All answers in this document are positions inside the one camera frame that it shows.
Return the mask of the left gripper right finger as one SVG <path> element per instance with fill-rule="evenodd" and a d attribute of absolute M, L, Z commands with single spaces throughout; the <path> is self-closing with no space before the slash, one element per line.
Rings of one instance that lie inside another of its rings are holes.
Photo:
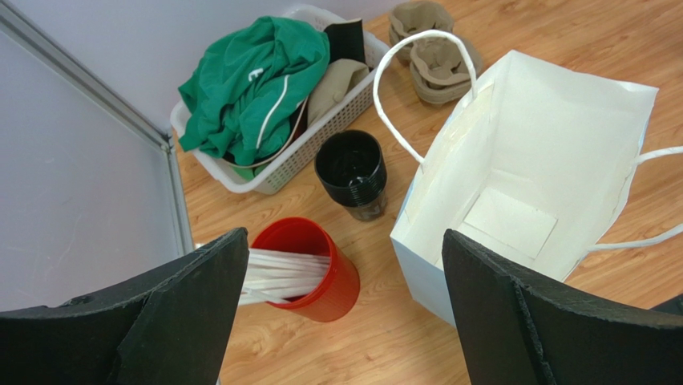
<path fill-rule="evenodd" d="M 473 384 L 679 384 L 682 317 L 597 297 L 448 229 L 443 267 Z"/>

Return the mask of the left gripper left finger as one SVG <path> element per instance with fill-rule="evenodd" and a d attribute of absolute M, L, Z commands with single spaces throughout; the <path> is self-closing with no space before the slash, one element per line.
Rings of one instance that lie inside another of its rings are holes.
<path fill-rule="evenodd" d="M 56 307 L 1 314 L 4 384 L 216 384 L 249 259 L 233 229 Z"/>

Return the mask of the white paper bag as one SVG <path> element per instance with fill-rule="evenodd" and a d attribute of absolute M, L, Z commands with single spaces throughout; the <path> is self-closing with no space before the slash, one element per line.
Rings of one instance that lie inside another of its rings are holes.
<path fill-rule="evenodd" d="M 453 43 L 470 90 L 414 174 L 390 239 L 412 298 L 454 322 L 443 235 L 453 229 L 503 257 L 564 281 L 628 201 L 657 89 L 509 51 L 478 75 L 465 42 L 426 30 L 404 45 Z"/>

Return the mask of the black cup stack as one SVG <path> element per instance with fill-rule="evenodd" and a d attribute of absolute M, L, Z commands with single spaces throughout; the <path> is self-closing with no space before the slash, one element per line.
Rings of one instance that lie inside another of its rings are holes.
<path fill-rule="evenodd" d="M 368 132 L 348 130 L 318 149 L 315 173 L 330 198 L 359 221 L 385 212 L 387 170 L 379 142 Z"/>

